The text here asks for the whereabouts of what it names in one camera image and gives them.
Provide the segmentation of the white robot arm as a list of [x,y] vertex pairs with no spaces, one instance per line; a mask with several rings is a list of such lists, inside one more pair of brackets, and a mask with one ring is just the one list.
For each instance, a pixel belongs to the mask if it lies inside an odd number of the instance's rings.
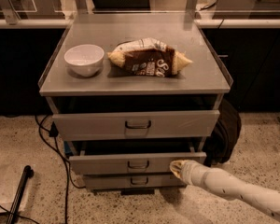
[[170,170],[187,185],[227,200],[238,199],[280,222],[280,191],[244,182],[225,170],[209,168],[193,160],[172,161]]

